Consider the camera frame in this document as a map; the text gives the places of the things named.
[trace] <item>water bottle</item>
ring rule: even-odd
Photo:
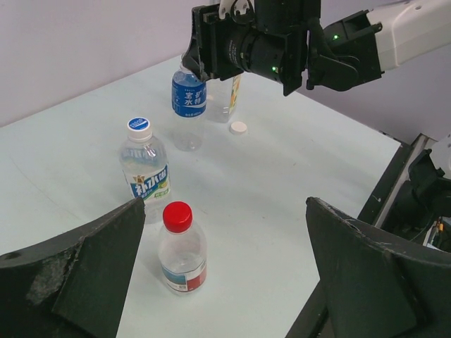
[[[204,141],[206,85],[180,64],[172,79],[173,138],[183,151],[197,150]]]
[[[209,80],[206,83],[206,116],[209,120],[227,123],[235,111],[241,75],[225,81]]]
[[[155,223],[171,200],[166,150],[146,118],[133,118],[127,129],[128,139],[120,152],[125,180],[132,196],[144,199],[146,223]]]
[[[206,239],[193,221],[190,206],[173,202],[163,212],[158,256],[167,285],[176,292],[191,292],[206,277]]]

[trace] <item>bottle with red cap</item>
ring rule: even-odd
[[[181,201],[165,207],[163,223],[158,256],[166,283],[177,292],[191,292],[206,277],[205,234],[192,219],[190,206]]]

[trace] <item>white table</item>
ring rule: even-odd
[[[174,58],[0,129],[0,254],[78,227],[130,199],[117,149],[136,115],[154,123],[175,199],[206,232],[206,284],[176,296],[161,282],[146,226],[118,337],[283,338],[319,280],[305,200],[357,216],[398,143],[275,82],[246,74],[233,120],[208,124],[194,153],[171,130]]]

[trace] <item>white wall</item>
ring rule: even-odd
[[[0,126],[180,54],[199,4],[0,0]]]
[[[180,54],[191,8],[215,1],[0,0],[0,126]],[[387,2],[322,0],[321,22]],[[451,130],[450,78],[448,46],[345,93],[301,92],[412,141]]]

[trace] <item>transparent container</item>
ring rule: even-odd
[[[158,256],[166,284],[175,292],[191,292],[206,278],[206,238],[193,221],[191,208],[173,202],[163,212]]]
[[[214,122],[227,123],[235,111],[241,75],[225,81],[209,80],[206,83],[206,117]]]
[[[172,80],[173,140],[183,151],[197,150],[204,141],[206,85],[180,64]]]
[[[155,223],[162,220],[163,210],[171,202],[166,150],[146,118],[133,118],[127,129],[119,161],[132,196],[144,199],[145,222]]]

